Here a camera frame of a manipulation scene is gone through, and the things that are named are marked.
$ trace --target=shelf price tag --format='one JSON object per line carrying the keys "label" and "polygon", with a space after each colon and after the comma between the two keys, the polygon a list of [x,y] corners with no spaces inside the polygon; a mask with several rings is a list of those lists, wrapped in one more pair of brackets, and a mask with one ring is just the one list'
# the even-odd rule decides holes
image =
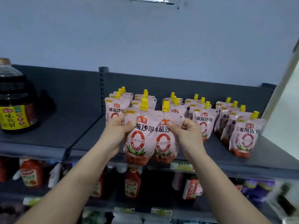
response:
{"label": "shelf price tag", "polygon": [[114,211],[133,214],[135,213],[135,208],[122,208],[122,207],[114,207]]}
{"label": "shelf price tag", "polygon": [[194,172],[192,164],[184,161],[175,161],[170,163],[170,169]]}
{"label": "shelf price tag", "polygon": [[33,206],[37,204],[42,197],[33,197],[33,196],[27,196],[23,200],[23,205]]}
{"label": "shelf price tag", "polygon": [[151,214],[163,215],[163,216],[171,216],[172,210],[167,208],[152,208]]}

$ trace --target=hand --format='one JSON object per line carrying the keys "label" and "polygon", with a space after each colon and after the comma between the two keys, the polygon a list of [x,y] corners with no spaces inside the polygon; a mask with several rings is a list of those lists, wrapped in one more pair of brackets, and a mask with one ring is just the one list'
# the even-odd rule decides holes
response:
{"label": "hand", "polygon": [[182,128],[179,128],[177,124],[171,121],[167,122],[167,126],[174,135],[178,136],[180,144],[184,149],[184,154],[188,159],[190,156],[198,153],[206,155],[200,125],[191,119],[185,118]]}
{"label": "hand", "polygon": [[125,137],[125,134],[130,132],[136,126],[136,121],[131,121],[127,125],[123,125],[125,120],[124,115],[109,119],[106,127],[94,147],[106,149],[110,153],[110,157],[118,153],[119,143]]}

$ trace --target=soy sauce bottle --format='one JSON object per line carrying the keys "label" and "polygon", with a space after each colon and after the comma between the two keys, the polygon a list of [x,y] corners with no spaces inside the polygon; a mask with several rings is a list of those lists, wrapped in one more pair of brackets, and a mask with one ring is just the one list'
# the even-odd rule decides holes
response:
{"label": "soy sauce bottle", "polygon": [[37,126],[33,101],[25,86],[26,76],[0,58],[0,125],[6,133],[24,133]]}

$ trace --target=white wall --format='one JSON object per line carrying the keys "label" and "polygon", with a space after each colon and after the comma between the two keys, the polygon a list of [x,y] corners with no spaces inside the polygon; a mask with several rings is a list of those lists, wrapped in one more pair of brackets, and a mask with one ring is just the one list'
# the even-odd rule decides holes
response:
{"label": "white wall", "polygon": [[257,86],[278,84],[299,0],[0,0],[0,56],[15,64]]}
{"label": "white wall", "polygon": [[299,159],[299,64],[264,129],[263,136]]}

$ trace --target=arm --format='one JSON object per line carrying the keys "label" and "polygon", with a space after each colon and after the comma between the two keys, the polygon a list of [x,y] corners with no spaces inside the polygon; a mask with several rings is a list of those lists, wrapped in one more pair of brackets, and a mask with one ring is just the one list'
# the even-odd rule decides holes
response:
{"label": "arm", "polygon": [[94,147],[16,224],[75,224],[107,162],[136,125],[122,126],[123,121],[124,115],[111,120]]}
{"label": "arm", "polygon": [[167,126],[178,136],[219,224],[271,224],[206,154],[198,124],[185,119],[182,129],[171,122]]}

